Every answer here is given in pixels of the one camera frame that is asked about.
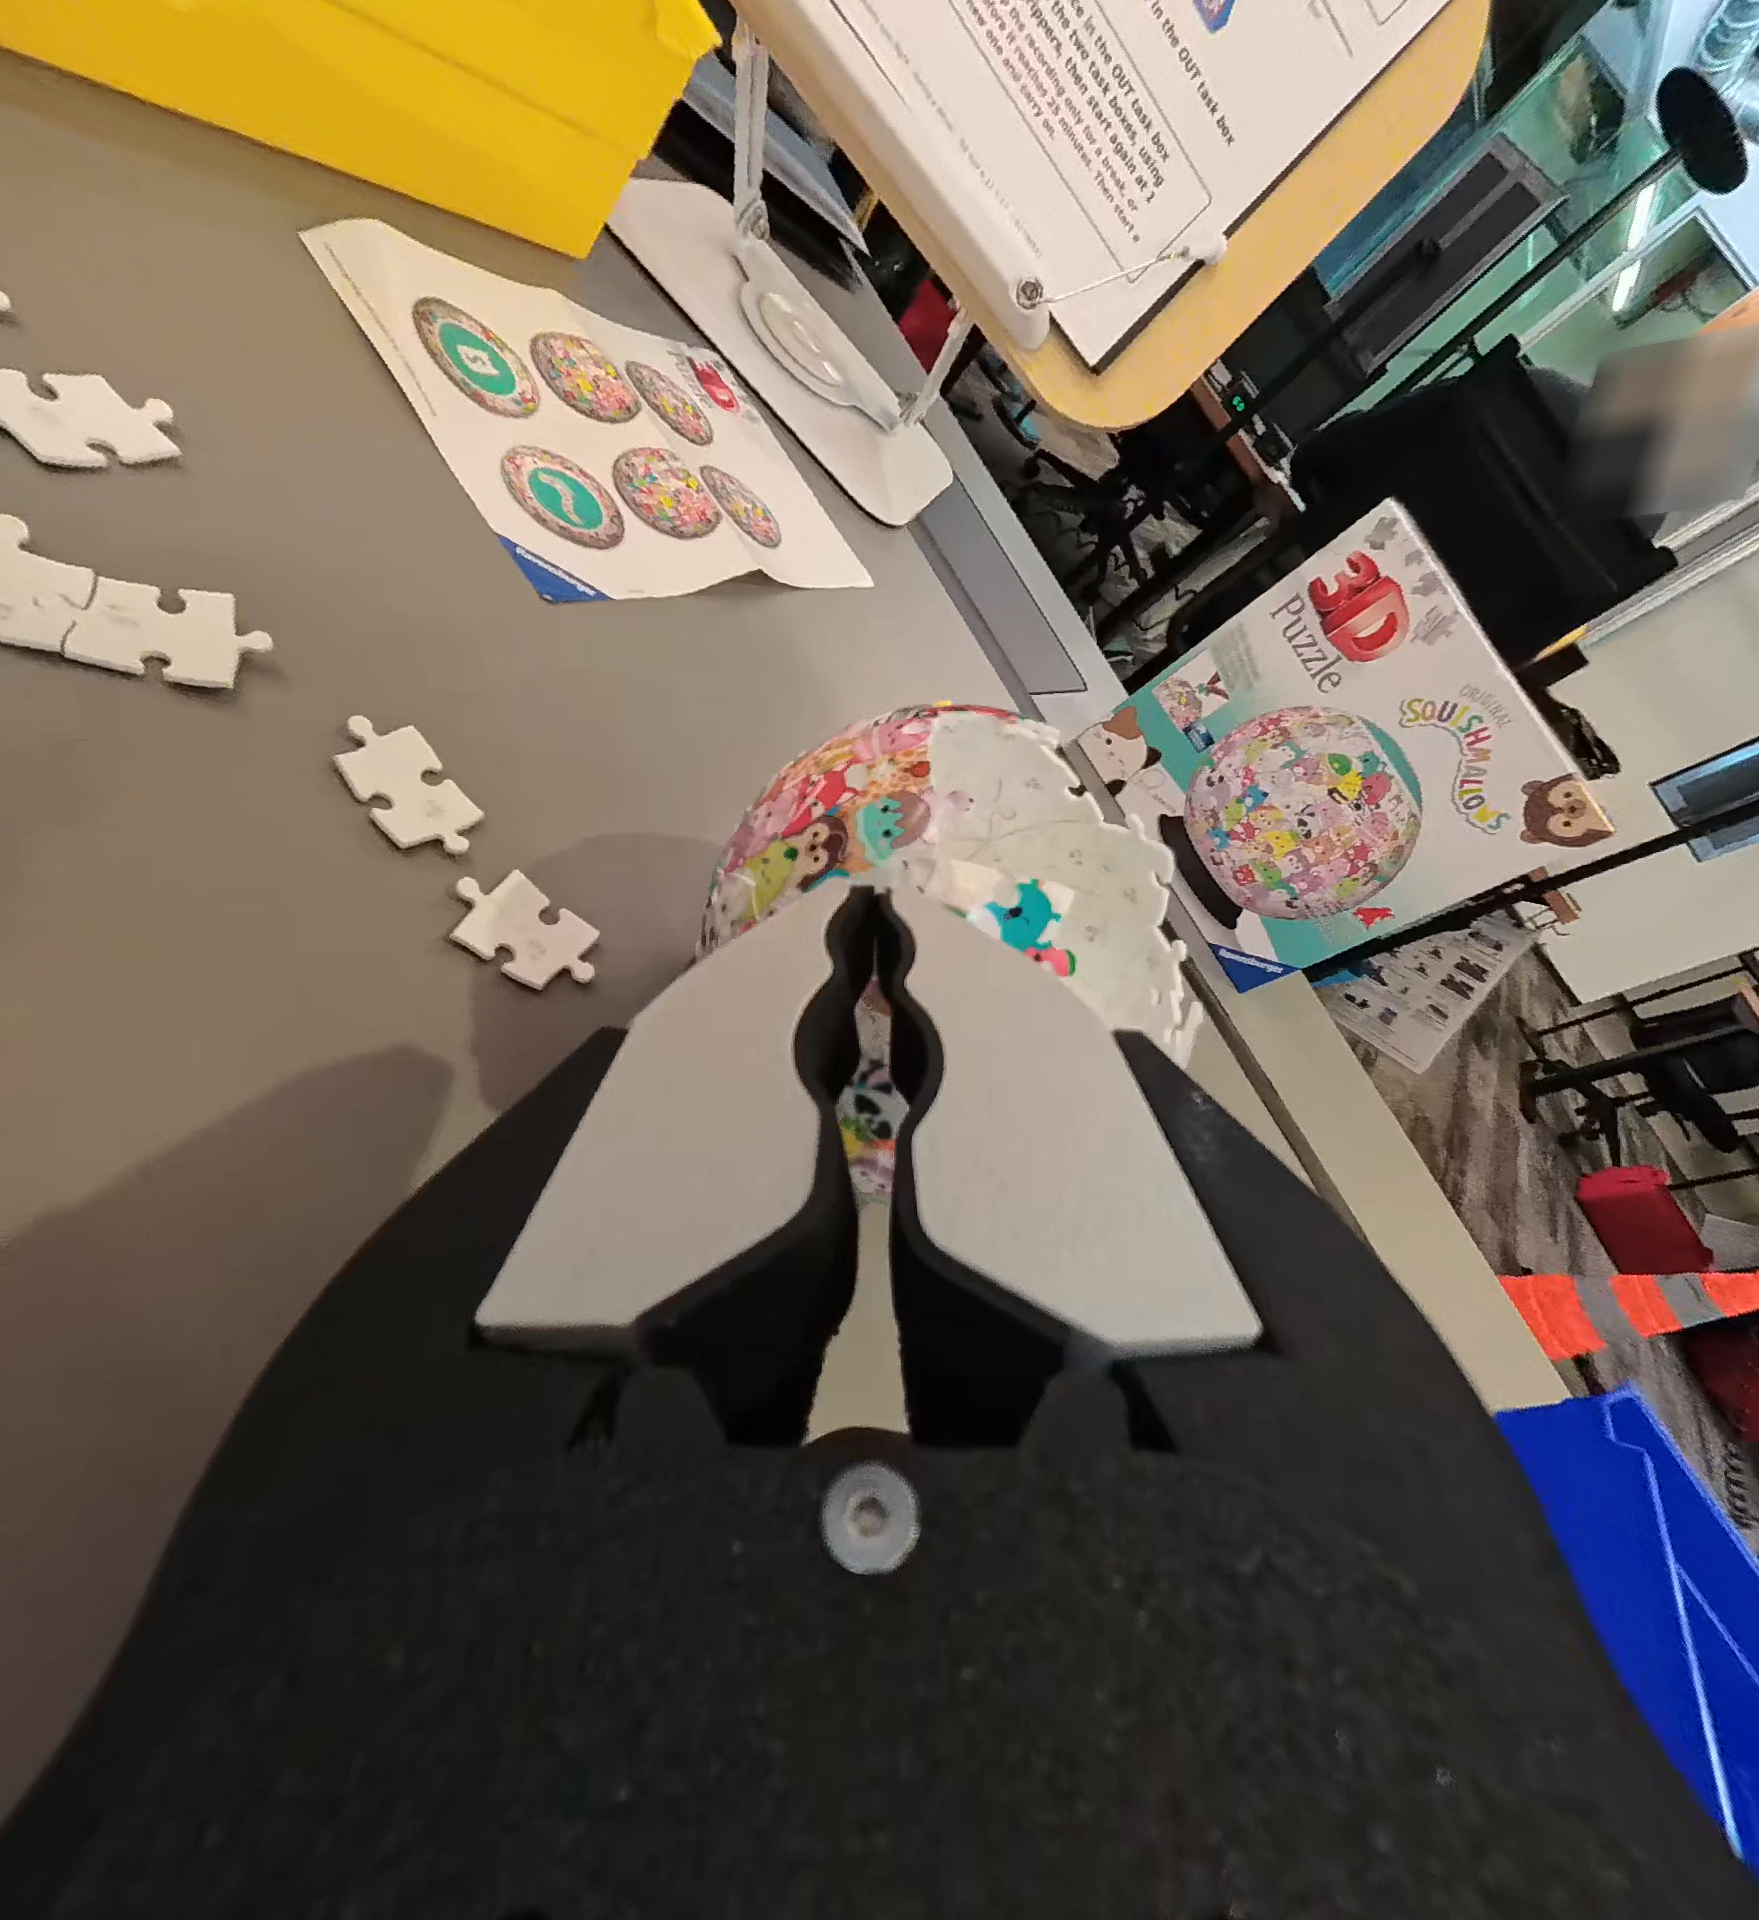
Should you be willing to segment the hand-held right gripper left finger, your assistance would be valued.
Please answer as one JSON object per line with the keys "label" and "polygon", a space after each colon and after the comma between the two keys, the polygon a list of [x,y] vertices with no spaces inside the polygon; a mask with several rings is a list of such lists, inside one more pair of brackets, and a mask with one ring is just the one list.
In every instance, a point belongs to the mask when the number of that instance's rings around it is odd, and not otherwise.
{"label": "hand-held right gripper left finger", "polygon": [[875,923],[869,889],[822,886],[628,1023],[476,1307],[485,1344],[681,1372],[731,1443],[805,1438],[859,1283],[835,1100]]}

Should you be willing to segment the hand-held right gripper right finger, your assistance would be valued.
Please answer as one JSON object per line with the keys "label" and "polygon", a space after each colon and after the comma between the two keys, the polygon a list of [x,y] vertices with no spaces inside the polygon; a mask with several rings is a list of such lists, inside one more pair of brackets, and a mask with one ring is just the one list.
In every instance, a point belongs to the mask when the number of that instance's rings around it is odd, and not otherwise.
{"label": "hand-held right gripper right finger", "polygon": [[891,1307],[913,1441],[1017,1447],[1059,1379],[1239,1356],[1264,1324],[1137,1070],[1146,1034],[917,894],[874,903],[908,1124]]}

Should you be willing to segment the colourful puzzle ball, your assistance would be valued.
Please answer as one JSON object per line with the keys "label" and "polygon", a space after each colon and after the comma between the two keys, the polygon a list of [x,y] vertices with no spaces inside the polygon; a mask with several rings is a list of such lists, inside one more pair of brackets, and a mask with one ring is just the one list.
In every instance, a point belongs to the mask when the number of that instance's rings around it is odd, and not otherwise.
{"label": "colourful puzzle ball", "polygon": [[1178,1070],[1204,1011],[1166,934],[1173,854],[1111,823],[1059,734],[1001,708],[897,708],[790,761],[707,882],[696,960],[825,882],[921,894]]}

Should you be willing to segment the puzzle ball cardboard box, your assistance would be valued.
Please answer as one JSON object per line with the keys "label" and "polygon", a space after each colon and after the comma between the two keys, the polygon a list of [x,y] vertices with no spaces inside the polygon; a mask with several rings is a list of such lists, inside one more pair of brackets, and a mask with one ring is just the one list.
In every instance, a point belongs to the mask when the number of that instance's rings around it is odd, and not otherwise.
{"label": "puzzle ball cardboard box", "polygon": [[1420,521],[1374,505],[1078,734],[1236,986],[1311,970],[1615,825]]}

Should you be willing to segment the puzzle instruction leaflet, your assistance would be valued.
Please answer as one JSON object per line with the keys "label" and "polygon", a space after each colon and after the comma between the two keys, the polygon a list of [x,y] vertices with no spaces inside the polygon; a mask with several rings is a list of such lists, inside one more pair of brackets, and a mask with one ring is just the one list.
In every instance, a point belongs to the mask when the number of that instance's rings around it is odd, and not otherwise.
{"label": "puzzle instruction leaflet", "polygon": [[487,533],[553,606],[668,601],[758,575],[868,590],[742,375],[379,220],[301,248]]}

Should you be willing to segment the printed paper sheet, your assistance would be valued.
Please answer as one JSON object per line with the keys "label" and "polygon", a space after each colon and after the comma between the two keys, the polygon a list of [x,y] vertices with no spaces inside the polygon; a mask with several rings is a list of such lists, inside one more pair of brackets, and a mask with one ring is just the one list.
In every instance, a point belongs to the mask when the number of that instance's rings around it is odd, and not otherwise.
{"label": "printed paper sheet", "polygon": [[1493,913],[1369,960],[1315,997],[1347,1040],[1423,1075],[1535,944],[1535,933]]}

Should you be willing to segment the red container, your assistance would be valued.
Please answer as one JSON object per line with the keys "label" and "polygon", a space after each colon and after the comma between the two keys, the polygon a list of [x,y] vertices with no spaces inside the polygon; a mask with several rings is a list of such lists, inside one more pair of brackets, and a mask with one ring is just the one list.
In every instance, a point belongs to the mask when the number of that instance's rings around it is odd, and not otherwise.
{"label": "red container", "polygon": [[1601,1167],[1577,1175],[1576,1202],[1620,1276],[1701,1276],[1713,1270],[1694,1220],[1662,1167]]}

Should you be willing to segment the orange safety cone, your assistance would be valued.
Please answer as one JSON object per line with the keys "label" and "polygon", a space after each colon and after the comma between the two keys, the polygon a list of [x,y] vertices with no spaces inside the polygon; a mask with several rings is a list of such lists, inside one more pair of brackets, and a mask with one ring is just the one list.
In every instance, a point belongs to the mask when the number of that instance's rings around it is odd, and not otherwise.
{"label": "orange safety cone", "polygon": [[1670,1336],[1759,1312],[1759,1270],[1502,1276],[1500,1285],[1556,1365],[1601,1356],[1623,1336]]}

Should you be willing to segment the white document stand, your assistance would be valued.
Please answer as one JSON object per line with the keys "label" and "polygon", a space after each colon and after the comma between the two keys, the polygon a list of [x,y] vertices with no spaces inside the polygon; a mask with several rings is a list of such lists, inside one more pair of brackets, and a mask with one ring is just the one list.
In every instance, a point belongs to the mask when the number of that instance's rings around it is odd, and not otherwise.
{"label": "white document stand", "polygon": [[[1044,238],[1059,215],[1024,216],[1010,161],[983,158],[969,130],[983,95],[945,103],[931,55],[910,55],[879,4],[731,4],[729,208],[681,181],[628,181],[610,236],[676,300],[724,361],[834,484],[881,526],[908,526],[951,467],[924,430],[940,386],[974,326],[1034,354],[1059,309],[1162,265],[1204,268],[1226,236],[1204,215],[1175,216],[1162,245],[1103,238],[1107,276],[1067,271]],[[782,72],[834,147],[937,265],[955,319],[931,372],[904,397],[776,252],[764,200],[770,75]]]}

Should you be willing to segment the blue plastic bin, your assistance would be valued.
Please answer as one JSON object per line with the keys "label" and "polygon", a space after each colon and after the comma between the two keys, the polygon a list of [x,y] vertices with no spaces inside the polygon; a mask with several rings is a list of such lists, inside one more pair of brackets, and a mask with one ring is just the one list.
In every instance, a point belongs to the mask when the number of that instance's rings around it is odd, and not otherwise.
{"label": "blue plastic bin", "polygon": [[1619,1682],[1759,1877],[1759,1556],[1633,1386],[1493,1424]]}

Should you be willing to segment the clipboard with instruction sheet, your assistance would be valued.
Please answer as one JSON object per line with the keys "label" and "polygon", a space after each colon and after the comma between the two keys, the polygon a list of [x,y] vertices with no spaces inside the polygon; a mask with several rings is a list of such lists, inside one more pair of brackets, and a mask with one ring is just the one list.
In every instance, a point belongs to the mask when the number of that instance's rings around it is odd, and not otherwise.
{"label": "clipboard with instruction sheet", "polygon": [[1137,428],[1465,95],[1489,4],[737,4],[1051,413]]}

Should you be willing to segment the yellow plastic bin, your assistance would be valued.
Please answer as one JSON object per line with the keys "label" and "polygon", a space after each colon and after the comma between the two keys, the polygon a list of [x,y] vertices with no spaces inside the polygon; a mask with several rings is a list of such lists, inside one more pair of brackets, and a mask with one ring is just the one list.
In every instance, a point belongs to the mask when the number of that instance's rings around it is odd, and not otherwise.
{"label": "yellow plastic bin", "polygon": [[0,4],[0,49],[583,261],[717,29],[699,4]]}

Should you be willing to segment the black round light fixture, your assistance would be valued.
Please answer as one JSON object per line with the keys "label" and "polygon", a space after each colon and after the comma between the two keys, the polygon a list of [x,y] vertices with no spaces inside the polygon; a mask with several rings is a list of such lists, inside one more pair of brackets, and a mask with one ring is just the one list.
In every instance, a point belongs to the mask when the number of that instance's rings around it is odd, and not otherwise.
{"label": "black round light fixture", "polygon": [[1662,141],[1668,147],[1664,170],[1682,170],[1704,197],[1728,197],[1748,173],[1746,141],[1718,88],[1694,67],[1670,67],[1651,97]]}

